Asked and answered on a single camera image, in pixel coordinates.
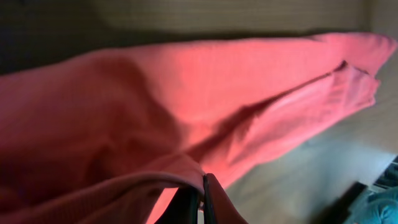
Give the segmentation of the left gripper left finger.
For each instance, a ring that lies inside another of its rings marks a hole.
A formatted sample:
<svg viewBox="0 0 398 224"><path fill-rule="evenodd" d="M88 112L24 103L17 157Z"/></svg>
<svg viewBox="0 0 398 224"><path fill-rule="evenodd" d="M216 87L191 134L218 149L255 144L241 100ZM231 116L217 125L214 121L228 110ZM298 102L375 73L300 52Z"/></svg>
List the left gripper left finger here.
<svg viewBox="0 0 398 224"><path fill-rule="evenodd" d="M199 193L193 187L179 188L155 224L197 224Z"/></svg>

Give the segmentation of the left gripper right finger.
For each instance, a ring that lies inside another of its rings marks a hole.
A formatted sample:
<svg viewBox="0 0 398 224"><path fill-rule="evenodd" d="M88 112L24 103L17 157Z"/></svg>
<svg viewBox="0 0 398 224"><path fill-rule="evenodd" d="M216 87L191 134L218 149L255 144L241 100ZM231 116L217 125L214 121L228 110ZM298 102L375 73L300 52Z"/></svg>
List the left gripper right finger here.
<svg viewBox="0 0 398 224"><path fill-rule="evenodd" d="M214 174L203 177L205 223L248 224L239 214Z"/></svg>

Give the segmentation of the red printed t-shirt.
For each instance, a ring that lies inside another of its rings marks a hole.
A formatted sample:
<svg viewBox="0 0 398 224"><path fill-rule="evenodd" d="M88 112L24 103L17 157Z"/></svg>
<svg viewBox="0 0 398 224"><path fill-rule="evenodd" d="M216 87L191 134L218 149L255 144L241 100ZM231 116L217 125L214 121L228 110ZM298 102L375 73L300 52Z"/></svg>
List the red printed t-shirt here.
<svg viewBox="0 0 398 224"><path fill-rule="evenodd" d="M373 105L389 37L105 49L1 77L1 222L146 223Z"/></svg>

